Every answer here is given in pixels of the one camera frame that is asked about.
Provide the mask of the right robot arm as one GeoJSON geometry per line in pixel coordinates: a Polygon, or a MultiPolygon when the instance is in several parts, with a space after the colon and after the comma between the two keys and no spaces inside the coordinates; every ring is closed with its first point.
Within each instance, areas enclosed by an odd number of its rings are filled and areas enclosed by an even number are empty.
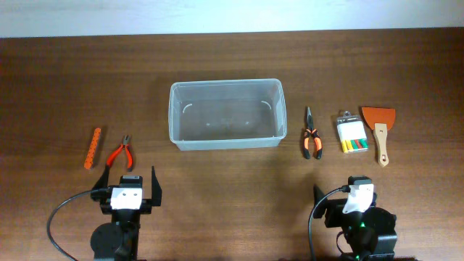
{"type": "Polygon", "coordinates": [[[341,228],[351,252],[341,252],[341,260],[393,260],[397,242],[397,216],[376,206],[372,180],[351,177],[347,185],[324,194],[313,186],[314,207],[308,223],[325,218],[327,228],[341,228]]]}

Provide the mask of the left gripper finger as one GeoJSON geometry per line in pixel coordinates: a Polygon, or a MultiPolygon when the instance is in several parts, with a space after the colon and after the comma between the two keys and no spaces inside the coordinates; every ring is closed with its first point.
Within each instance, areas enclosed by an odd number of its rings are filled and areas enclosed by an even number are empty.
{"type": "Polygon", "coordinates": [[[156,171],[152,166],[152,203],[153,207],[160,207],[162,203],[162,188],[157,180],[156,171]]]}
{"type": "Polygon", "coordinates": [[[102,173],[101,177],[95,183],[93,190],[105,189],[108,187],[108,179],[109,179],[109,166],[106,165],[104,168],[104,172],[102,173]]]}

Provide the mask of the orange scraper wooden handle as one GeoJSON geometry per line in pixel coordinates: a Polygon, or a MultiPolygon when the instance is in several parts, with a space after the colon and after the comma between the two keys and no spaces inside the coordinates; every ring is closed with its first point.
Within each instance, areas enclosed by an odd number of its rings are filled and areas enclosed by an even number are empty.
{"type": "Polygon", "coordinates": [[[386,167],[389,164],[386,140],[388,131],[392,128],[396,110],[392,108],[362,107],[362,116],[369,128],[373,131],[378,149],[378,164],[386,167]]]}

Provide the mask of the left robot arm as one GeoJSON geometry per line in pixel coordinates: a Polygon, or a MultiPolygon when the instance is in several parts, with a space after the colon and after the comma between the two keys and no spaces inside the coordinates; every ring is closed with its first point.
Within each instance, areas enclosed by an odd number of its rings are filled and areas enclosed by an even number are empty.
{"type": "Polygon", "coordinates": [[[151,174],[151,196],[144,198],[143,178],[123,175],[116,186],[108,184],[109,168],[104,169],[92,188],[91,198],[111,221],[100,225],[91,235],[95,260],[136,260],[141,216],[150,215],[162,203],[162,189],[155,169],[151,174]]]}

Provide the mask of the orange black long-nose pliers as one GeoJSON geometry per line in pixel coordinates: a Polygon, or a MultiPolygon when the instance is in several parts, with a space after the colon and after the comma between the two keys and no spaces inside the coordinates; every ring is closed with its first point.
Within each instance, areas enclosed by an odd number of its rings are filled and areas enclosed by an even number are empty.
{"type": "Polygon", "coordinates": [[[306,107],[306,128],[303,135],[303,155],[305,159],[311,158],[310,139],[314,141],[314,155],[317,160],[320,160],[323,154],[322,140],[318,134],[318,130],[314,127],[312,113],[309,107],[306,107]]]}

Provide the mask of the clear box coloured tubes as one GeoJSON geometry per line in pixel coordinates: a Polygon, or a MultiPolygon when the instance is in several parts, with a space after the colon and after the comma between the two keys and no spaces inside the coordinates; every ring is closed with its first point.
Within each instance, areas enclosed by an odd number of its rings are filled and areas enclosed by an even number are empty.
{"type": "Polygon", "coordinates": [[[336,119],[336,128],[343,153],[368,150],[368,140],[361,116],[344,111],[341,117],[336,119]]]}

